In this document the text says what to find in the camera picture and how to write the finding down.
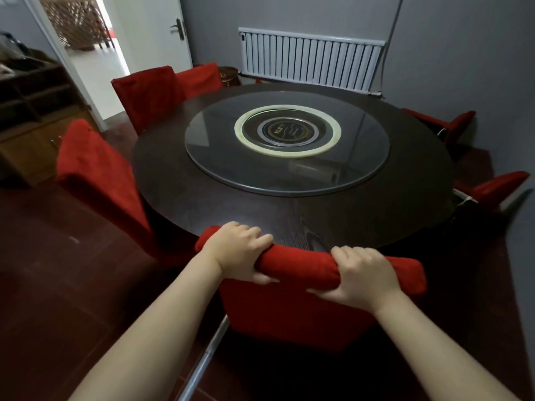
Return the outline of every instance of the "cream circular ring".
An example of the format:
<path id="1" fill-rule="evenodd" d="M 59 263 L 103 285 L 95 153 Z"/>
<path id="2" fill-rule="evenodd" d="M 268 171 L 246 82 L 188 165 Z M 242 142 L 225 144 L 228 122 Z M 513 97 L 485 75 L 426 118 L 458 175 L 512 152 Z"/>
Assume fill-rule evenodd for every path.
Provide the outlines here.
<path id="1" fill-rule="evenodd" d="M 253 115 L 259 114 L 264 111 L 269 111 L 271 109 L 296 109 L 298 111 L 308 112 L 310 114 L 314 114 L 320 117 L 325 122 L 327 122 L 333 130 L 333 135 L 331 137 L 331 140 L 328 141 L 325 145 L 320 146 L 319 148 L 314 148 L 309 151 L 301 151 L 301 152 L 274 151 L 271 149 L 267 149 L 267 148 L 263 148 L 261 146 L 255 145 L 254 143 L 249 141 L 247 138 L 245 138 L 244 132 L 242 130 L 244 123 Z M 254 150 L 258 153 L 268 155 L 268 156 L 274 156 L 274 157 L 286 158 L 286 159 L 306 158 L 309 156 L 315 156 L 317 154 L 326 152 L 330 148 L 336 145 L 336 143 L 340 140 L 340 136 L 342 135 L 342 129 L 340 128 L 340 125 L 334 118 L 331 117 L 331 115 L 326 114 L 318 109 L 304 107 L 301 105 L 287 105 L 287 104 L 266 105 L 264 107 L 258 107 L 258 108 L 255 108 L 246 112 L 241 117 L 239 117 L 238 120 L 236 121 L 236 124 L 234 124 L 234 132 L 236 133 L 237 139 L 247 148 Z"/>

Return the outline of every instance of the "floor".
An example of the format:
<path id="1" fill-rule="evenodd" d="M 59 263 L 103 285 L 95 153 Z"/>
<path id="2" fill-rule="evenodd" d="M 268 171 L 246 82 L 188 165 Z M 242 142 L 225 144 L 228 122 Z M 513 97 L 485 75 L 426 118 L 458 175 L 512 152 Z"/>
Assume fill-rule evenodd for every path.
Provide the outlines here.
<path id="1" fill-rule="evenodd" d="M 68 51 L 70 60 L 103 119 L 124 111 L 110 81 L 130 74 L 119 42 L 114 39 L 113 43 L 115 49 L 100 49 L 96 46 L 95 50 L 89 52 Z"/>
<path id="2" fill-rule="evenodd" d="M 126 158 L 137 139 L 114 117 L 105 133 Z M 488 180 L 488 153 L 458 149 L 456 177 Z M 505 216 L 467 216 L 418 248 L 429 279 L 421 307 L 523 400 L 533 399 L 504 241 Z M 127 236 L 59 189 L 0 188 L 2 399 L 64 401 L 93 364 L 175 278 Z M 414 241 L 386 250 L 412 253 Z M 224 315 L 216 295 L 174 394 Z M 226 333 L 195 401 L 427 399 L 378 327 L 338 355 Z"/>

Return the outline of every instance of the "hand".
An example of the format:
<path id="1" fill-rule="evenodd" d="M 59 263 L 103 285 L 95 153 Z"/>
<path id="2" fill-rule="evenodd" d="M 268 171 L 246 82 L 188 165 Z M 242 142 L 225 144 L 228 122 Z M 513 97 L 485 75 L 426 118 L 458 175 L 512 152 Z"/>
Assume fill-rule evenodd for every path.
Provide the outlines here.
<path id="1" fill-rule="evenodd" d="M 216 259 L 224 278 L 257 284 L 278 281 L 255 270 L 258 256 L 273 244 L 271 234 L 261 236 L 261 233 L 258 227 L 229 222 L 207 240 L 201 253 Z"/>
<path id="2" fill-rule="evenodd" d="M 401 293 L 392 265 L 377 250 L 335 246 L 331 255 L 338 264 L 340 285 L 331 291 L 307 291 L 371 313 L 376 313 L 392 294 Z"/>

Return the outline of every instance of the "dark wooden table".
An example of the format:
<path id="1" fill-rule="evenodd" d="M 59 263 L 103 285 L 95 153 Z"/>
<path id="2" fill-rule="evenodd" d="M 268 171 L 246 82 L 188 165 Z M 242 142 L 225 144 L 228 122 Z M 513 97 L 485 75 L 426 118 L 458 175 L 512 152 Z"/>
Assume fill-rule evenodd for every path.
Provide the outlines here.
<path id="1" fill-rule="evenodd" d="M 314 197 L 259 195 L 201 171 L 184 145 L 190 120 L 214 102 L 272 90 L 323 94 L 363 109 L 388 134 L 387 162 L 361 184 Z M 138 139 L 133 170 L 137 188 L 152 209 L 195 235 L 236 220 L 261 227 L 273 234 L 276 243 L 317 251 L 334 245 L 378 248 L 405 238 L 436 221 L 453 186 L 446 149 L 409 114 L 354 92 L 288 83 L 228 87 L 177 106 Z"/>

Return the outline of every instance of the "forearm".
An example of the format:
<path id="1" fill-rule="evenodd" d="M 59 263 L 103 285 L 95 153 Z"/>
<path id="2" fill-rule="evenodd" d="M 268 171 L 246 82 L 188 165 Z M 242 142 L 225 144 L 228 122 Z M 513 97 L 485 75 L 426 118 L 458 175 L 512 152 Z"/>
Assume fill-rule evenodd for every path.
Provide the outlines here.
<path id="1" fill-rule="evenodd" d="M 403 293 L 376 318 L 433 401 L 518 400 Z"/>
<path id="2" fill-rule="evenodd" d="M 71 401 L 165 401 L 222 280 L 199 253 L 93 367 Z"/>

